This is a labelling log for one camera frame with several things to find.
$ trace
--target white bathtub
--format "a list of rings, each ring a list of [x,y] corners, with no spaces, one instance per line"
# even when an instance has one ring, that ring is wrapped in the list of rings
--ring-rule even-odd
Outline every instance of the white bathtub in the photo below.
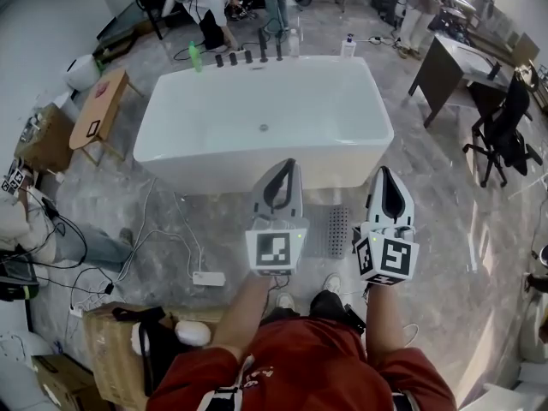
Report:
[[[301,165],[304,188],[348,188],[393,138],[362,58],[255,58],[160,77],[134,158],[183,194],[251,191],[285,158]]]

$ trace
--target white wall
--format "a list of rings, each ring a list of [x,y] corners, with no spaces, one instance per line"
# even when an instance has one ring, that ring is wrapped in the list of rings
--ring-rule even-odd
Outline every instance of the white wall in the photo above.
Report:
[[[548,66],[548,0],[495,0],[495,5],[540,48],[535,64]]]
[[[0,9],[0,175],[37,98],[67,90],[63,71],[95,49],[111,19],[104,0],[11,0]]]

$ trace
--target green bottle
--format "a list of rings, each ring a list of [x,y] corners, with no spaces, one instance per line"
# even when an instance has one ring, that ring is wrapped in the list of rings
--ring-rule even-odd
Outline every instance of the green bottle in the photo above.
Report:
[[[196,49],[196,46],[194,45],[194,42],[191,41],[188,43],[188,55],[190,56],[190,60],[192,61],[192,65],[194,65],[194,69],[199,73],[202,71],[202,58],[200,58],[200,52],[198,49]]]

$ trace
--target gray pants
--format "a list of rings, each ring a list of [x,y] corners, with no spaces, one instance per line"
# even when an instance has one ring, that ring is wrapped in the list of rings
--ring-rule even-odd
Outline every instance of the gray pants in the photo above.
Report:
[[[85,251],[82,239],[61,219],[54,217],[52,222],[54,225],[63,224],[55,233],[57,247],[54,263],[65,259],[79,261]],[[87,254],[84,262],[107,271],[120,272],[132,251],[129,244],[113,240],[103,230],[89,223],[75,225],[86,239]]]
[[[278,33],[285,27],[289,27],[288,23],[288,8],[285,0],[265,0],[266,12],[268,13],[268,21],[265,28],[274,33]]]

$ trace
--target drain grate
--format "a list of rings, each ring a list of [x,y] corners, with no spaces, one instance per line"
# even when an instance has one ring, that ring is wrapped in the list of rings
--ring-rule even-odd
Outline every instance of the drain grate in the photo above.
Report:
[[[343,259],[349,245],[348,214],[344,205],[304,205],[310,228],[302,256]]]

